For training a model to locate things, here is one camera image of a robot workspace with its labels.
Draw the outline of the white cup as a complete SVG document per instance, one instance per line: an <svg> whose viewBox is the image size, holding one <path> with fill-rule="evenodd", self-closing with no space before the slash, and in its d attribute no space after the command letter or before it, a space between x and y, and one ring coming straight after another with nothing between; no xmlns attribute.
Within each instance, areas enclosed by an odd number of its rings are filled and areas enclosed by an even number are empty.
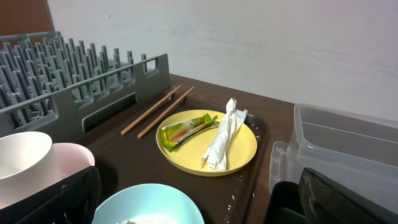
<svg viewBox="0 0 398 224"><path fill-rule="evenodd" d="M1 138L1 208L61 181L52 138L28 131Z"/></svg>

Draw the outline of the light blue bowl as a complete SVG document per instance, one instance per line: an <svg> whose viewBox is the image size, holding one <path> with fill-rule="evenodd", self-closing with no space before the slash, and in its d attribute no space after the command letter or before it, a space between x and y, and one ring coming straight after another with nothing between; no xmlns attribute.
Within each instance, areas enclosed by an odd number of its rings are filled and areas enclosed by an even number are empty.
<svg viewBox="0 0 398 224"><path fill-rule="evenodd" d="M106 199L95 211L93 223L195 223L204 219L193 200L164 184L139 184Z"/></svg>

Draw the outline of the pink bowl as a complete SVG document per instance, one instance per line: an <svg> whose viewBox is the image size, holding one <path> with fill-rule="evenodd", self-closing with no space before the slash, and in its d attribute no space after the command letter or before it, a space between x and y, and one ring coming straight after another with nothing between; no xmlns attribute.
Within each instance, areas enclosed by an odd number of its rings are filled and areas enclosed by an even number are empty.
<svg viewBox="0 0 398 224"><path fill-rule="evenodd" d="M85 146L60 142L53 145L61 178L65 179L89 166L95 166L95 158Z"/></svg>

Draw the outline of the green snack wrapper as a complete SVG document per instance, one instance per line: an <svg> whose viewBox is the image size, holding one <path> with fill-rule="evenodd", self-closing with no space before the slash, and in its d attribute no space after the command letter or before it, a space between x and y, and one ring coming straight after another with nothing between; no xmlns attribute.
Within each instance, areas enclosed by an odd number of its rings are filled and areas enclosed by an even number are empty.
<svg viewBox="0 0 398 224"><path fill-rule="evenodd" d="M218 117L211 117L208 113L197 118L189 119L160 129L160 140L168 151L181 146L190 137L207 129L217 128L220 122Z"/></svg>

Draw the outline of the white paper napkin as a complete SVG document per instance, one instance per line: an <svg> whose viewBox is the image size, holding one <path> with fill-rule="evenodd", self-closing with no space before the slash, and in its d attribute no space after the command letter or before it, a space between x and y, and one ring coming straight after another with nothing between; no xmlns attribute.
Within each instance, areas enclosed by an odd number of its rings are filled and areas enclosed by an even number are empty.
<svg viewBox="0 0 398 224"><path fill-rule="evenodd" d="M248 110L237 110L236 104L237 100L234 98L227 102L226 114L221 119L214 140L201 158L200 167L207 164L210 170L224 171L227 169L227 150L248 113Z"/></svg>

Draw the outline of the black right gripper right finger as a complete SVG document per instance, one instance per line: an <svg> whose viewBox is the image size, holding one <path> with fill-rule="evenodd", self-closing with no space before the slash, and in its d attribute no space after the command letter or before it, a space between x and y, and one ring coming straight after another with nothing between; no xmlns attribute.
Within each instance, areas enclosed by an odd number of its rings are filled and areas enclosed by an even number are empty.
<svg viewBox="0 0 398 224"><path fill-rule="evenodd" d="M397 223L397 214L311 168L298 184L308 223Z"/></svg>

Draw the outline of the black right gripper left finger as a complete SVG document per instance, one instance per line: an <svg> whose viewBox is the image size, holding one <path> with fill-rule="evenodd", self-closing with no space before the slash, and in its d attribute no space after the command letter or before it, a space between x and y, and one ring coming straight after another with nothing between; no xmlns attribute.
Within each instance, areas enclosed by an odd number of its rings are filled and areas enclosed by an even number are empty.
<svg viewBox="0 0 398 224"><path fill-rule="evenodd" d="M1 209L1 224L91 223L101 197L101 177L89 166Z"/></svg>

